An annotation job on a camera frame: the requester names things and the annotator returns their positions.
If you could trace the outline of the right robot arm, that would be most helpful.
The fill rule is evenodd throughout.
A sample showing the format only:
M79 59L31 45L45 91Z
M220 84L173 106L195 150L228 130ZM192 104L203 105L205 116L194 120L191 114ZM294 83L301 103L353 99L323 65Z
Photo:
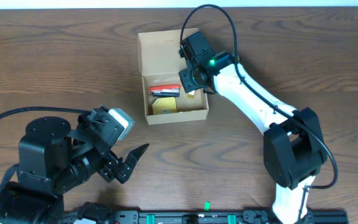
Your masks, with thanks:
M332 159L317 114L297 110L258 84L228 52L180 50L186 68L179 72L187 93L210 88L243 112L263 135L263 163L276 182L272 214L279 223L306 219L309 190L321 166Z

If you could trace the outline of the yellow sticky note pad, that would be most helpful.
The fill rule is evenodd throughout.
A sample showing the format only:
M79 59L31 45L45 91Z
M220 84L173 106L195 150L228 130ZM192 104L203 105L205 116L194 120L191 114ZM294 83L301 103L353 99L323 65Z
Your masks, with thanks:
M176 98L164 97L156 98L152 103L153 115L170 114L177 112Z

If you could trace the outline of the brown cardboard box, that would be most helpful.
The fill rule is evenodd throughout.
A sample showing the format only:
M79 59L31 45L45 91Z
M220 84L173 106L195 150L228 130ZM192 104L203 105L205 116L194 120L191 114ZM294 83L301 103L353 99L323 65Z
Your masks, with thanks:
M195 91L188 98L179 78L179 71L186 68L178 50L180 30L144 32L138 34L138 67L143 84L143 101L146 121L149 125L205 120L209 113L207 95ZM160 85L180 85L176 97L177 112L153 115L152 103L156 98L149 88Z

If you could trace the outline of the clear yellow tape roll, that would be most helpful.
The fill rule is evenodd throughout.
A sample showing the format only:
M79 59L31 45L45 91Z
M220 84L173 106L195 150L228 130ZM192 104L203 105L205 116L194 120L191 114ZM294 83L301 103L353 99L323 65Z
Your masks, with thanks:
M187 94L187 97L188 97L188 98L194 98L194 95L195 95L195 91L190 91L190 92Z

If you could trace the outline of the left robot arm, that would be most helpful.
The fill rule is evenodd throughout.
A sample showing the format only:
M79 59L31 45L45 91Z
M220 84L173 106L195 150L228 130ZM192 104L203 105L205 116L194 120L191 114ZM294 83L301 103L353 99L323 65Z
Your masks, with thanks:
M0 184L0 223L62 223L68 217L64 193L93 174L125 183L149 146L117 157L111 148L124 131L108 114L81 114L75 129L55 116L30 122L19 142L19 163Z

